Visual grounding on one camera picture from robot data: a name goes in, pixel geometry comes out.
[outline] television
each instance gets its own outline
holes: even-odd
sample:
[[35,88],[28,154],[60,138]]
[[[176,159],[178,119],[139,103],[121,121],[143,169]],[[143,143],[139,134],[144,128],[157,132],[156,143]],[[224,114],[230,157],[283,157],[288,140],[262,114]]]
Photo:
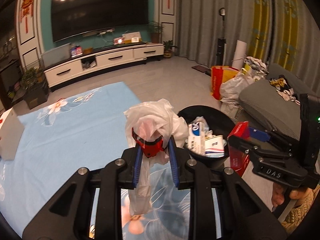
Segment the television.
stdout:
[[148,0],[51,0],[53,42],[118,26],[148,24]]

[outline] human hand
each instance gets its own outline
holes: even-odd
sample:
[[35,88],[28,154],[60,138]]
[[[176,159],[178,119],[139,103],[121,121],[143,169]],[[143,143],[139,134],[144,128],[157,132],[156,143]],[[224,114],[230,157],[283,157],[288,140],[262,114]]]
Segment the human hand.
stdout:
[[[295,207],[302,205],[311,192],[312,189],[308,187],[293,189],[290,192],[290,198],[297,200]],[[277,183],[273,183],[271,202],[274,207],[277,207],[284,202],[284,188]]]

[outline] white plastic bag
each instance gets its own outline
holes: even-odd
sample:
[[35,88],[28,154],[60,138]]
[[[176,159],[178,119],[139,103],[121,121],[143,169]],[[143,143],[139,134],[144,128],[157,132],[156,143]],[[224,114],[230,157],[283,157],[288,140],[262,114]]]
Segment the white plastic bag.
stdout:
[[234,78],[224,82],[220,86],[220,101],[227,104],[238,104],[240,92],[254,83],[254,79],[248,74],[238,73]]
[[[163,148],[173,135],[177,147],[182,148],[189,135],[188,126],[182,117],[173,112],[170,103],[161,99],[157,102],[144,102],[130,107],[124,112],[127,117],[125,134],[129,147],[135,147],[136,142],[132,137],[132,128],[142,139],[152,142],[163,136]],[[155,164],[166,164],[169,156],[159,152],[155,157],[147,158],[143,155],[140,177],[137,187],[129,190],[130,215],[146,214],[151,209],[150,168]]]

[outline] sofa cushion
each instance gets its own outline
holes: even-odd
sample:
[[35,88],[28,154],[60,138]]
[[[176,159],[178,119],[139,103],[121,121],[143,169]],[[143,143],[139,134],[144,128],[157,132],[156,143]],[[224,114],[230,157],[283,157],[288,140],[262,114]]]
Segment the sofa cushion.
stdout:
[[246,87],[241,91],[239,101],[244,110],[266,129],[300,138],[300,106],[285,101],[268,80],[262,79]]

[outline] plant pot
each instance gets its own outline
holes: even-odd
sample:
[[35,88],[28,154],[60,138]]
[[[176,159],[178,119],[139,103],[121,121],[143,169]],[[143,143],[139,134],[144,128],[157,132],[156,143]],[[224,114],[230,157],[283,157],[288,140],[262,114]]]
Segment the plant pot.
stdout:
[[41,83],[44,80],[44,72],[37,73],[37,80]]
[[33,87],[26,90],[23,98],[29,109],[32,109],[48,100],[49,88],[46,81],[37,83]]
[[172,57],[172,50],[165,50],[163,57],[164,58],[171,58]]
[[150,33],[150,37],[151,37],[151,42],[152,43],[160,43],[159,42],[160,33]]

